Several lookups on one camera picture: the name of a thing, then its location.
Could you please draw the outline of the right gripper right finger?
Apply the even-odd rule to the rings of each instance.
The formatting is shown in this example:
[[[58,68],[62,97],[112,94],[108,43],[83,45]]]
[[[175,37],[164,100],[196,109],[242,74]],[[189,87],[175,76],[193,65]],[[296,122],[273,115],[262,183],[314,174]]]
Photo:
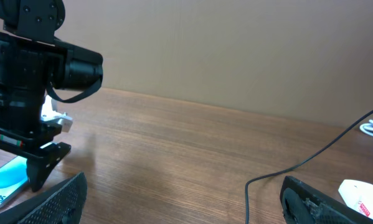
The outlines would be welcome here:
[[[280,191],[287,224],[373,224],[373,219],[288,175]]]

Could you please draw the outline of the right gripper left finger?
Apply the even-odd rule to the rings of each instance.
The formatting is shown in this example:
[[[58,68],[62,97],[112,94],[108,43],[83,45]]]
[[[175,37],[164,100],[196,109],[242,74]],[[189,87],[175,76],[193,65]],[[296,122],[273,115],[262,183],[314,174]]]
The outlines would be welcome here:
[[[0,213],[0,224],[79,224],[87,199],[83,172]]]

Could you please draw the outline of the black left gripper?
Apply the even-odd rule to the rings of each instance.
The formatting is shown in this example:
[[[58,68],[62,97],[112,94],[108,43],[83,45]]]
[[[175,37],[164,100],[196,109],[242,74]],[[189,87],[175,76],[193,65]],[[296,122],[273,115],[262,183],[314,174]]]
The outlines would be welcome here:
[[[41,118],[46,91],[0,90],[0,149],[27,158],[26,173],[39,191],[71,145],[54,143],[63,126]]]

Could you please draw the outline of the teal screen smartphone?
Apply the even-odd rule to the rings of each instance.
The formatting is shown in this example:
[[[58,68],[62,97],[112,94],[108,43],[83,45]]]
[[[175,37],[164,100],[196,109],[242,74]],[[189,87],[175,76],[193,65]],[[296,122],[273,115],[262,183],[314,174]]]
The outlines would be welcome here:
[[[28,185],[27,159],[17,156],[0,167],[0,208]]]

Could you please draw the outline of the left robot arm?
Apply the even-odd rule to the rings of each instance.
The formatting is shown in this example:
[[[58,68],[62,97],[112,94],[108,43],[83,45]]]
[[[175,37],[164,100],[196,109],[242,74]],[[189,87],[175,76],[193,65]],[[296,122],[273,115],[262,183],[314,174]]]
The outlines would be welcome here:
[[[75,90],[76,103],[96,93],[103,82],[98,52],[55,36],[65,20],[61,0],[0,0],[0,149],[27,161],[33,191],[42,188],[70,145],[54,143],[62,125],[41,118],[47,96]]]

